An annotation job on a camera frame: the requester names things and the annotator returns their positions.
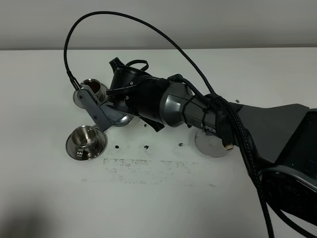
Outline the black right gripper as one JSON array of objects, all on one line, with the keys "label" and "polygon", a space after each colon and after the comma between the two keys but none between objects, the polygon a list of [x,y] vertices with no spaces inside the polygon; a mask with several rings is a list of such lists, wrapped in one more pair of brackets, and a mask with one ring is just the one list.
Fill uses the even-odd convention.
[{"label": "black right gripper", "polygon": [[159,106],[168,81],[147,73],[149,64],[146,60],[136,59],[124,64],[115,58],[109,64],[113,79],[106,94],[113,108],[139,117],[156,132],[165,128]]}]

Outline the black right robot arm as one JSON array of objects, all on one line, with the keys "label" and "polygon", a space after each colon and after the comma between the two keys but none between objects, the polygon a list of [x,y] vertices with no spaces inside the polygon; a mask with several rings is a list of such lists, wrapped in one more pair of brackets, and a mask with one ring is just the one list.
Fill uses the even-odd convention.
[{"label": "black right robot arm", "polygon": [[219,138],[227,149],[243,149],[273,208],[317,222],[317,112],[300,104],[259,108],[202,95],[177,74],[167,79],[134,62],[110,62],[108,90],[113,108],[140,117],[154,130],[182,124]]}]

